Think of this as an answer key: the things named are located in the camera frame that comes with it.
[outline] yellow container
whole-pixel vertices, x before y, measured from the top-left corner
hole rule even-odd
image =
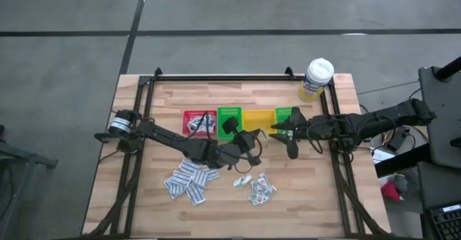
[[[277,129],[271,128],[271,125],[277,123],[275,110],[244,110],[243,111],[243,129],[252,131],[258,128],[263,129],[266,133],[277,133]]]

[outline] concrete floor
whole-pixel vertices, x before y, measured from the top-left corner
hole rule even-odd
[[[129,30],[138,0],[0,0],[1,31]],[[146,0],[139,30],[461,27],[461,0]],[[78,236],[127,43],[126,37],[0,37],[0,123],[11,144],[59,158],[41,166],[15,239]],[[137,37],[129,74],[303,72],[317,57],[352,73],[357,92],[417,80],[460,54],[461,35]],[[418,84],[359,95],[377,110]],[[388,205],[400,236],[412,215]]]

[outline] red object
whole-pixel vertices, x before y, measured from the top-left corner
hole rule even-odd
[[[400,201],[394,182],[386,182],[386,184],[381,187],[381,193],[384,197]]]
[[[192,132],[189,131],[189,128],[187,128],[187,123],[189,122],[189,120],[191,119],[194,119],[196,117],[202,117],[203,116],[203,113],[205,111],[208,111],[208,115],[210,117],[214,117],[215,119],[215,127],[213,128],[213,130],[211,131],[210,130],[210,135],[215,135],[216,134],[216,125],[217,125],[217,116],[218,116],[218,112],[216,110],[191,110],[191,111],[184,111],[184,118],[182,119],[182,133],[185,134],[185,135],[190,135]],[[207,132],[206,131],[197,131],[195,133],[195,135],[207,135]]]

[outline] wooden table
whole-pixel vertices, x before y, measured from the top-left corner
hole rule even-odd
[[[335,74],[334,80],[341,113],[360,112],[352,75]],[[137,83],[138,75],[120,77],[113,110],[133,108]],[[321,115],[320,101],[302,101],[297,96],[298,86],[299,81],[156,82],[151,117],[156,124],[181,133],[185,110],[215,110],[222,106],[267,110],[299,106],[306,118]],[[257,177],[265,172],[278,189],[264,205],[253,206],[247,200],[251,187],[241,191],[233,188],[233,180],[242,174],[222,169],[220,178],[211,181],[205,190],[207,201],[192,206],[185,194],[172,200],[164,187],[164,181],[178,169],[182,153],[147,140],[132,237],[343,236],[328,144],[323,143],[323,155],[316,153],[307,141],[298,145],[299,158],[290,160],[285,145],[269,139],[261,157],[262,164],[249,173]],[[112,153],[115,147],[116,143],[104,145],[102,156]],[[380,226],[390,231],[370,151],[364,149],[354,155],[352,166],[359,199]],[[99,165],[83,233],[90,232],[113,204],[122,159],[122,154],[114,155]],[[348,210],[354,224],[351,205]],[[125,211],[126,207],[122,210],[120,229],[125,224]]]

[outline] plastic tray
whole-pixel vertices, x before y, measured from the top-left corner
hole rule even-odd
[[[206,110],[206,111],[208,111],[208,115],[213,116],[215,118],[215,120],[216,120],[216,116],[217,116],[216,110]],[[187,129],[187,123],[192,118],[201,117],[204,112],[205,112],[205,110],[190,110],[190,111],[187,110],[187,111],[184,111],[184,117],[182,119],[182,133],[185,134],[185,135],[190,135],[192,132],[190,132],[189,129]],[[215,134],[216,134],[216,125],[213,128],[213,131],[210,131],[210,135],[215,135]],[[205,132],[205,131],[204,132],[196,132],[195,135],[207,135],[207,132]]]
[[[263,129],[266,133],[276,133],[277,130],[271,128],[275,124],[274,110],[244,110],[243,111],[243,129],[252,131],[258,128]]]
[[[275,109],[275,117],[277,123],[285,121],[291,115],[292,107],[278,107]],[[285,133],[284,130],[279,130],[279,133]]]
[[[241,107],[219,107],[218,108],[218,138],[223,140],[232,140],[233,133],[225,134],[223,123],[230,117],[235,117],[238,121],[237,131],[242,130],[242,108]]]

